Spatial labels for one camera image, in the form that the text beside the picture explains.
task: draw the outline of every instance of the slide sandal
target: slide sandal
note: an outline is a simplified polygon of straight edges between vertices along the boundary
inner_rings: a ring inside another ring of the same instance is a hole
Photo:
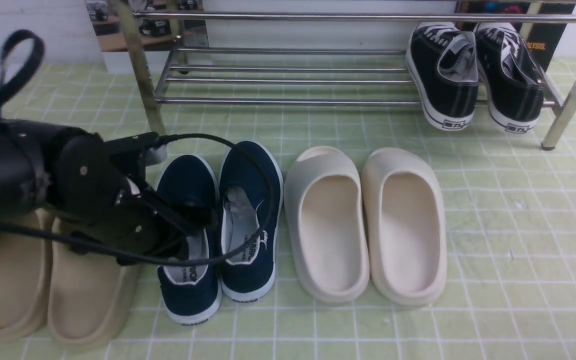
[[[361,295],[370,266],[359,173],[352,160],[331,146],[306,150],[286,176],[284,207],[302,287],[327,303]]]
[[[50,231],[44,210],[5,223]],[[50,241],[0,232],[0,341],[30,335],[46,322],[53,251]]]
[[[52,231],[70,235],[71,224],[56,219]],[[140,265],[119,266],[114,257],[78,255],[53,243],[48,328],[55,342],[85,350],[107,344],[121,331],[133,302]]]
[[[446,215],[439,182],[420,157],[399,148],[371,153],[361,172],[370,273],[400,305],[436,301],[446,285]]]

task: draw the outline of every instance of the sneaker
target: sneaker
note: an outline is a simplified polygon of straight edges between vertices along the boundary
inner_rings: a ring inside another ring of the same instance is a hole
[[[475,36],[490,117],[505,132],[528,132],[542,111],[544,87],[526,44],[510,23],[478,23]]]
[[[155,187],[172,205],[217,209],[215,173],[206,160],[196,155],[182,155],[170,162]],[[204,230],[201,235],[188,237],[190,260],[215,257],[215,250],[213,231]],[[157,276],[172,321],[186,326],[201,324],[219,309],[222,287],[214,265],[158,266]]]
[[[249,248],[221,264],[221,286],[233,301],[253,303],[270,291],[275,282],[277,226],[282,208],[284,178],[273,156],[254,141],[242,141],[238,148],[248,153],[263,169],[272,184],[274,203],[263,175],[236,150],[230,150],[221,167],[219,193],[223,207],[221,253],[244,244],[270,214],[270,222]]]
[[[475,111],[478,82],[475,38],[452,22],[421,22],[414,29],[406,63],[430,125],[462,130]]]

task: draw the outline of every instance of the black canvas sneaker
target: black canvas sneaker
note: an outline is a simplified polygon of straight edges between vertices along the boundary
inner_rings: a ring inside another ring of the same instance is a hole
[[[478,23],[475,37],[490,116],[505,132],[528,132],[544,105],[544,87],[526,44],[510,23],[503,22]]]
[[[479,76],[472,32],[452,22],[421,22],[410,36],[406,63],[428,123],[454,132],[473,120]]]

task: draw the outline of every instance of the tan slipper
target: tan slipper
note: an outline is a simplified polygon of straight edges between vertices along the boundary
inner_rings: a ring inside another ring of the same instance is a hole
[[[37,210],[7,223],[50,231],[53,220]],[[52,257],[50,241],[0,232],[0,341],[30,335],[46,321]]]
[[[56,219],[52,231],[73,233]],[[133,302],[140,265],[119,266],[114,257],[78,255],[53,243],[48,328],[56,342],[77,350],[104,346],[121,331]]]

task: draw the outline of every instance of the shoe rack shelf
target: shoe rack shelf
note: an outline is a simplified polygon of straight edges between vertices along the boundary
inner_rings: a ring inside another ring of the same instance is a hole
[[[353,55],[353,56],[393,56],[405,55],[405,50],[351,50],[351,49],[313,49],[313,48],[241,48],[241,47],[189,47],[179,29],[183,20],[247,20],[247,21],[390,21],[412,22],[451,21],[467,23],[527,23],[522,27],[522,36],[526,37],[531,24],[576,24],[576,14],[538,14],[542,3],[576,3],[576,0],[524,0],[530,3],[527,14],[408,14],[408,13],[256,13],[256,12],[204,12],[183,11],[178,9],[177,0],[166,0],[167,9],[155,11],[133,11],[124,0],[116,3],[119,22],[126,40],[128,54],[137,79],[141,99],[151,130],[160,134],[165,128],[160,114],[161,104],[203,104],[203,105],[298,105],[331,107],[417,107],[421,102],[409,100],[343,100],[343,99],[301,99],[301,98],[217,98],[217,97],[168,97],[164,95],[166,84],[231,84],[231,85],[404,85],[413,84],[411,79],[361,80],[361,79],[276,79],[258,77],[218,77],[198,76],[195,73],[323,73],[323,74],[407,74],[407,68],[333,68],[333,67],[297,67],[297,66],[221,66],[206,64],[188,64],[187,54],[234,54],[234,55]],[[164,19],[170,21],[175,46],[170,51],[164,70],[156,86],[151,82],[151,73],[146,62],[144,43],[139,35],[137,19]],[[541,142],[543,150],[553,150],[576,112],[576,82],[569,94],[562,96],[553,86],[537,62],[533,61],[545,89],[544,107],[551,108],[555,114],[546,137]],[[486,104],[486,99],[478,99]]]

